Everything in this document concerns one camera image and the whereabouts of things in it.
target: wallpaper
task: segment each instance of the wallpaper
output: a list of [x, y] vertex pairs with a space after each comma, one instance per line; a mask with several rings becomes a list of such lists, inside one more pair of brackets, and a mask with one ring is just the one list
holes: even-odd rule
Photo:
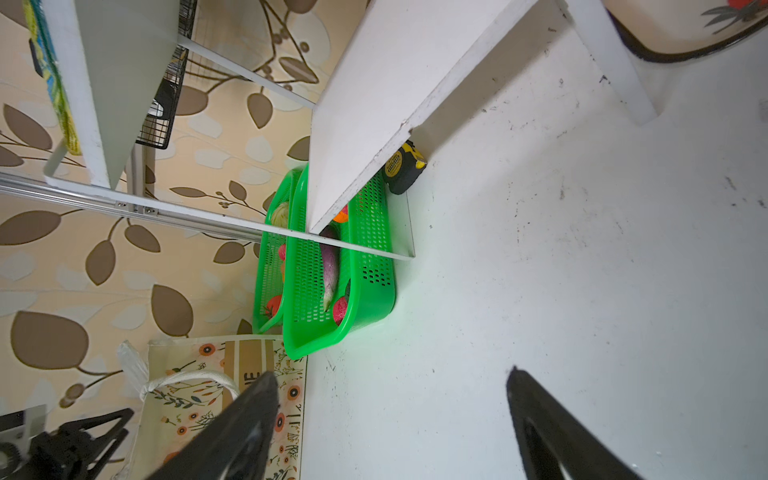
[[[21, 2], [0, 0], [0, 170], [42, 179], [61, 139]], [[316, 101], [365, 0], [200, 0], [195, 39]], [[311, 112], [190, 57], [171, 143], [145, 172], [162, 200], [263, 220], [307, 161]], [[81, 157], [57, 176], [88, 182]], [[121, 182], [118, 188], [124, 189]], [[45, 404], [47, 429], [141, 403], [115, 356], [129, 340], [250, 333], [258, 245], [0, 196], [0, 414]], [[120, 468], [138, 423], [99, 478]]]

